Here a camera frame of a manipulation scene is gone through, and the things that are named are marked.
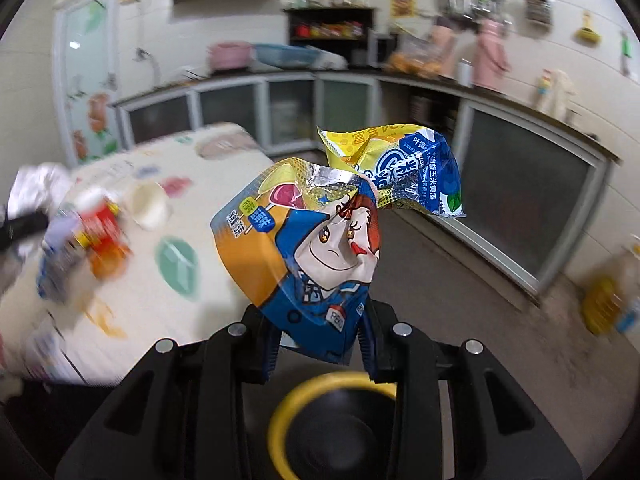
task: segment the candy wrapper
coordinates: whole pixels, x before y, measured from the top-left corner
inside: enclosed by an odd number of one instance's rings
[[[378,207],[410,207],[463,217],[458,165],[438,132],[416,124],[336,133],[318,128],[329,165],[368,176],[380,192]]]
[[[263,314],[306,353],[343,362],[378,264],[373,184],[288,158],[210,226],[226,269]]]

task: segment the white cup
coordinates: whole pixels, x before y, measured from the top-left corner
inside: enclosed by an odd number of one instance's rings
[[[171,216],[169,197],[157,182],[136,184],[127,191],[124,205],[133,221],[147,231],[162,227]]]

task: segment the white tablecloth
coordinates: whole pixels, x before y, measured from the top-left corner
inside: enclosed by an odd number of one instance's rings
[[[113,384],[156,340],[200,341],[238,320],[249,302],[220,262],[209,222],[270,165],[244,130],[225,123],[78,169],[68,203],[89,186],[123,194],[153,180],[171,197],[172,215],[147,232],[123,214],[132,251],[126,272],[99,283],[83,264],[65,304],[39,298],[40,251],[32,257],[0,303],[0,366],[52,381]]]

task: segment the silver bolt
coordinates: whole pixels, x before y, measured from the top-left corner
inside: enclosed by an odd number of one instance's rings
[[[400,337],[407,337],[411,333],[411,325],[407,323],[396,323],[394,325],[394,333]]]
[[[174,347],[174,342],[170,339],[161,339],[156,343],[156,352],[166,354]]]
[[[478,355],[482,350],[484,350],[484,346],[482,346],[482,343],[476,341],[475,339],[470,339],[469,341],[467,341],[465,343],[465,348],[467,352],[474,355]]]
[[[246,332],[246,327],[242,323],[233,323],[229,325],[229,328],[227,328],[226,331],[229,332],[229,335],[238,337]]]

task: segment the wall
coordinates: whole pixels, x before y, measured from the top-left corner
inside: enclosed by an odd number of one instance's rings
[[[379,28],[388,23],[388,0],[372,0],[380,7]],[[417,0],[418,7],[433,9],[433,0]],[[572,34],[581,26],[582,10],[593,15],[593,27],[602,35],[599,47],[576,43]],[[515,34],[506,41],[513,71],[504,92],[531,104],[537,78],[543,68],[559,68],[574,81],[578,95],[575,109],[578,127],[597,134],[601,141],[620,154],[624,163],[614,168],[602,206],[586,229],[571,262],[564,272],[583,283],[594,267],[629,242],[629,233],[640,234],[640,86],[620,73],[620,31],[632,36],[632,69],[640,73],[640,43],[614,0],[555,0],[555,26],[543,34],[524,20],[522,0],[506,0],[506,10],[514,18]],[[420,18],[400,22],[418,33],[428,30]],[[474,37],[465,33],[458,42],[458,55],[469,56]]]
[[[51,84],[53,0],[25,0],[0,40],[0,204],[18,168],[64,162]]]
[[[281,9],[279,0],[197,0],[175,7],[172,0],[142,0],[120,6],[120,96],[152,86],[151,64],[134,60],[138,46],[156,57],[162,82],[168,82],[180,67],[204,67],[207,47],[217,41],[286,43],[287,19]]]

